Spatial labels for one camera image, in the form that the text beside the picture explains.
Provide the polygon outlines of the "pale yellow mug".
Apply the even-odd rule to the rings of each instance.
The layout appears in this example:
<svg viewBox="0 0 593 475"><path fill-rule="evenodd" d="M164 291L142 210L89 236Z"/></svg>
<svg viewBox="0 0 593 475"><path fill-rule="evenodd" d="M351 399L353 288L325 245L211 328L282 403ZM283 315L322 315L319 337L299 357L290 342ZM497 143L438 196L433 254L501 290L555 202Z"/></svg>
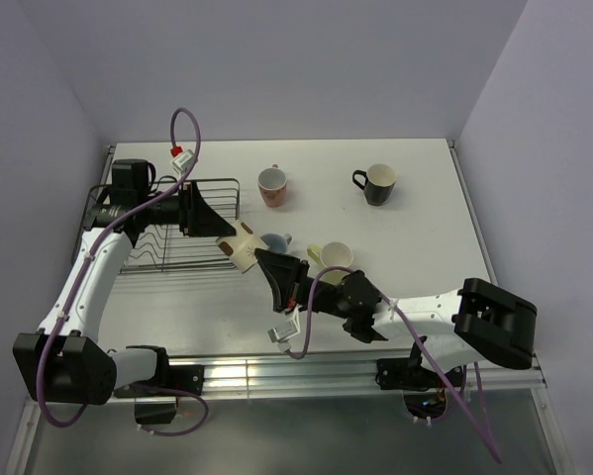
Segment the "pale yellow mug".
<svg viewBox="0 0 593 475"><path fill-rule="evenodd" d="M353 265L353 251L343 242L329 242L324 246L311 244L307 248L307 253L319 270L333 266L349 268ZM336 285L347 275L347 271L332 270L322 277L322 281Z"/></svg>

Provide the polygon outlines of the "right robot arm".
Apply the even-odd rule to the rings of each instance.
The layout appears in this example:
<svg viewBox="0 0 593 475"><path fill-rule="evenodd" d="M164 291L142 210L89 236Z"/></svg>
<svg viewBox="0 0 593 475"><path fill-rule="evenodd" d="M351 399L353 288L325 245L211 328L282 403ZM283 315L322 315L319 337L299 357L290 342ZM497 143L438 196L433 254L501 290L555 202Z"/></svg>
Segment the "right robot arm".
<svg viewBox="0 0 593 475"><path fill-rule="evenodd" d="M364 342L413 339L405 377L411 387L426 390L441 374L487 360L512 370L533 365L537 307L479 278L433 296L394 299L386 296L361 270L331 267L339 282L324 281L326 271L310 277L309 264L294 256L257 249L256 261L272 292L274 312L283 324L269 332L279 350L304 358L310 346L295 352L291 339L310 335L316 313L343 320L351 337Z"/></svg>

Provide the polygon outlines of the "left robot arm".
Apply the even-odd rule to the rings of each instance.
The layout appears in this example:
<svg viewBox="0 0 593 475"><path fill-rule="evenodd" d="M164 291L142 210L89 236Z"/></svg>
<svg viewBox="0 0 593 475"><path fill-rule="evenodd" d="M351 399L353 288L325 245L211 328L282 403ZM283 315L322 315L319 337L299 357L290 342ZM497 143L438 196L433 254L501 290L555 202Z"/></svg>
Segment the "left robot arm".
<svg viewBox="0 0 593 475"><path fill-rule="evenodd" d="M83 222L65 285L35 332L17 335L13 354L31 398L103 405L137 383L160 395L172 382L164 348L134 345L109 354L98 344L103 313L121 268L149 227L176 227L189 238L232 237L236 230L205 201L195 180L171 191L153 188L144 159L120 159Z"/></svg>

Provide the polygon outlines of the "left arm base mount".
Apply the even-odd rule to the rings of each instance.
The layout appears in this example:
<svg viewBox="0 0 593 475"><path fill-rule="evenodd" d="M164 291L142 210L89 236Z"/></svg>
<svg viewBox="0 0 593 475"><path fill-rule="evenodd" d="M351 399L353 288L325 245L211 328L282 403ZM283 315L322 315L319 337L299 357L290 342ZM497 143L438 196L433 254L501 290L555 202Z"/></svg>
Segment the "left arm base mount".
<svg viewBox="0 0 593 475"><path fill-rule="evenodd" d="M199 363L173 365L163 347L129 346L129 349L148 349L156 354L154 375L147 380L117 384L116 398L143 399L173 397L169 403L134 402L134 418L138 425L154 428L169 425L178 416L180 398L187 394L200 397L205 381L205 366Z"/></svg>

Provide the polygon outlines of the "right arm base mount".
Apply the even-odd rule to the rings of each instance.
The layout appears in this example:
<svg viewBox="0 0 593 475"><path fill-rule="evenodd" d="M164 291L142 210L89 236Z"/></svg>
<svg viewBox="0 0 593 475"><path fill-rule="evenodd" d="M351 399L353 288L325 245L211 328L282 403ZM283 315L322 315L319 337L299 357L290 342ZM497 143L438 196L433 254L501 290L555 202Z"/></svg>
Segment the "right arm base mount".
<svg viewBox="0 0 593 475"><path fill-rule="evenodd" d="M424 368L423 353L414 343L410 355L387 357L376 361L375 383L381 390L426 392L444 389L445 383L433 370Z"/></svg>

